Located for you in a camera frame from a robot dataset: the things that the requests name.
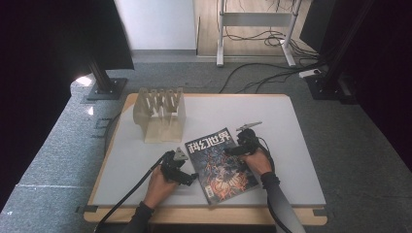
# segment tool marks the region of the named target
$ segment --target illustrated cover art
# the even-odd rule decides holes
[[[218,204],[258,185],[254,174],[237,156],[226,156],[225,148],[237,145],[227,128],[185,143],[194,170],[210,205]]]

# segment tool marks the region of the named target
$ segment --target white shelf frame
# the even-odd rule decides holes
[[[223,67],[223,28],[225,26],[274,26],[288,27],[285,40],[281,40],[282,50],[290,66],[295,66],[289,43],[293,33],[294,25],[298,16],[301,0],[297,0],[291,13],[226,13],[224,11],[224,1],[221,0],[221,10],[219,12],[219,40],[217,52],[217,65]]]

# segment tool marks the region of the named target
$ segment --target metal stand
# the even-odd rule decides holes
[[[224,11],[224,1],[221,0],[221,10],[219,19],[219,40],[217,52],[217,65],[223,67],[223,27],[224,26],[275,26],[288,27],[288,33],[285,40],[281,40],[282,50],[285,54],[288,64],[295,66],[289,43],[293,33],[293,28],[298,16],[301,0],[295,2],[292,13],[226,13]]]
[[[106,71],[101,69],[94,57],[90,58],[88,65],[96,83],[86,97],[87,100],[118,100],[127,83],[126,78],[110,79]]]
[[[354,25],[349,29],[342,45],[338,48],[326,75],[305,78],[315,100],[340,100],[343,104],[357,104],[356,96],[353,94],[355,93],[353,79],[343,74],[344,58],[373,3],[374,0],[367,0],[363,3]]]

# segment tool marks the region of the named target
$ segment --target magazine title text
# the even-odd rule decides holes
[[[230,135],[228,134],[227,131],[221,132],[218,135],[210,136],[205,139],[201,139],[197,142],[193,142],[188,144],[189,152],[194,153],[195,151],[201,151],[208,149],[212,146],[215,146],[217,144],[224,143],[230,139]]]

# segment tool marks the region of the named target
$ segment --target power strip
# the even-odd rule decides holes
[[[316,76],[316,75],[320,75],[322,72],[318,69],[314,69],[314,70],[308,70],[308,71],[304,71],[304,72],[300,72],[299,76],[303,79],[306,77],[310,77],[310,76]]]

